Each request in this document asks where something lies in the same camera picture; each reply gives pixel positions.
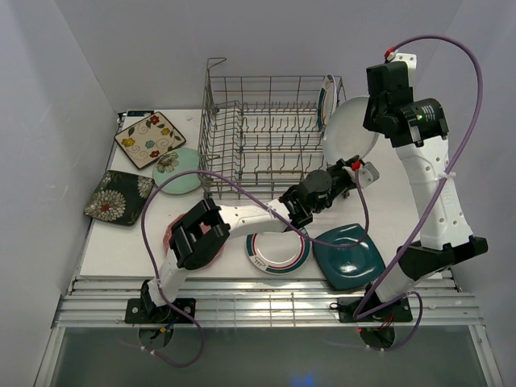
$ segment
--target glass panel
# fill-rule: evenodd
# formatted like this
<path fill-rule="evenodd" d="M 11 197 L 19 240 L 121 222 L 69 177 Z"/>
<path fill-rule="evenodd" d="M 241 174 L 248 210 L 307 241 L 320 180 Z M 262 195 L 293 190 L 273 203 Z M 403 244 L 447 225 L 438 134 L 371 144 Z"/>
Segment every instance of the glass panel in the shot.
<path fill-rule="evenodd" d="M 398 327 L 398 337 L 409 327 Z M 356 329 L 206 330 L 206 351 L 193 366 L 172 368 L 137 348 L 133 328 L 68 328 L 53 386 L 483 386 L 485 379 L 467 327 L 421 327 L 404 348 L 381 354 L 334 347 L 325 340 L 362 344 Z M 176 328 L 164 353 L 191 358 L 194 329 Z"/>

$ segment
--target dish rack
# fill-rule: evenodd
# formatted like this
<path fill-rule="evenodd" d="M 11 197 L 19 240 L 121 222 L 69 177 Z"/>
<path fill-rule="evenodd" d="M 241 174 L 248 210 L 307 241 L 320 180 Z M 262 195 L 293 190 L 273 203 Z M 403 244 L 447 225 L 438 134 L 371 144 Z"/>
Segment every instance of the dish rack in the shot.
<path fill-rule="evenodd" d="M 325 166 L 317 125 L 322 76 L 224 77 L 210 58 L 199 134 L 199 168 L 222 174 L 262 198 L 281 196 Z M 335 77 L 338 85 L 340 77 Z M 339 99 L 346 99 L 345 90 Z M 240 199 L 225 181 L 203 176 L 205 197 Z"/>

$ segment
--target cable tie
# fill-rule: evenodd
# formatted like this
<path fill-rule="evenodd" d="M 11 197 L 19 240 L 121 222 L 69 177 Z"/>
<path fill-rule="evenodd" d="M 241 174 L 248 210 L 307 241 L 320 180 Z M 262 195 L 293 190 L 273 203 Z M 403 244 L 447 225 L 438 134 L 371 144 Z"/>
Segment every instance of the cable tie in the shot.
<path fill-rule="evenodd" d="M 446 180 L 450 180 L 450 179 L 453 179 L 454 177 L 456 176 L 456 173 L 455 172 L 450 172 L 450 173 L 446 173 L 446 172 L 442 172 L 438 175 L 438 178 L 439 179 L 446 179 Z"/>
<path fill-rule="evenodd" d="M 269 215 L 271 215 L 271 218 L 276 218 L 273 214 L 273 206 L 271 206 L 270 204 L 267 205 L 267 212 Z"/>

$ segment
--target light green plate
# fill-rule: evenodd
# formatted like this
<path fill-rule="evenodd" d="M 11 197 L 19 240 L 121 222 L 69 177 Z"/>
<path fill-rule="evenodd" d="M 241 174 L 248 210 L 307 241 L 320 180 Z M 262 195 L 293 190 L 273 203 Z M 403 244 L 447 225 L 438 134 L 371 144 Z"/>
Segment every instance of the light green plate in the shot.
<path fill-rule="evenodd" d="M 165 153 L 157 162 L 152 171 L 156 185 L 161 185 L 168 178 L 178 173 L 198 169 L 199 155 L 196 150 L 179 148 Z M 201 185 L 198 175 L 187 175 L 168 183 L 163 189 L 167 194 L 186 194 Z"/>

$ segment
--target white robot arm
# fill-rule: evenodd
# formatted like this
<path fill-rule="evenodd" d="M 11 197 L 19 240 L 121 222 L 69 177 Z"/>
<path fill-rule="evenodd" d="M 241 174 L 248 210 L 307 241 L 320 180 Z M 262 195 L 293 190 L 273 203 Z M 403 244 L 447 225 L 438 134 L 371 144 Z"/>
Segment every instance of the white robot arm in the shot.
<path fill-rule="evenodd" d="M 448 162 L 447 123 L 441 105 L 428 98 L 415 102 L 410 85 L 416 58 L 393 54 L 390 62 L 367 69 L 369 102 L 364 127 L 390 139 L 410 181 L 419 217 L 427 208 Z M 280 199 L 268 204 L 295 227 L 312 221 L 312 213 L 331 206 L 333 199 L 356 187 L 350 166 L 340 160 L 326 171 L 310 173 Z M 378 178 L 370 163 L 363 166 L 360 186 Z M 364 311 L 407 293 L 418 282 L 454 264 L 487 252 L 484 238 L 473 235 L 460 208 L 451 176 L 421 230 L 387 277 L 378 285 Z M 203 234 L 200 224 L 211 229 Z M 142 299 L 149 314 L 173 301 L 189 272 L 208 264 L 229 238 L 263 231 L 285 231 L 285 224 L 258 206 L 216 206 L 199 202 L 173 227 L 170 251 L 160 268 L 160 279 L 144 283 Z"/>
<path fill-rule="evenodd" d="M 352 164 L 360 163 L 358 157 L 343 161 L 324 170 L 309 173 L 305 180 L 290 187 L 279 199 L 267 206 L 295 227 L 312 222 L 312 214 L 331 206 L 340 194 L 356 188 Z M 371 163 L 362 165 L 360 187 L 367 187 L 378 179 L 378 171 Z M 209 226 L 203 233 L 201 223 Z M 192 270 L 209 264 L 218 250 L 231 238 L 260 232 L 283 232 L 285 223 L 271 212 L 258 206 L 216 206 L 206 199 L 173 226 L 170 249 L 160 267 L 160 278 L 144 283 L 142 298 L 150 314 L 156 307 L 165 305 L 165 297 L 173 301 Z"/>

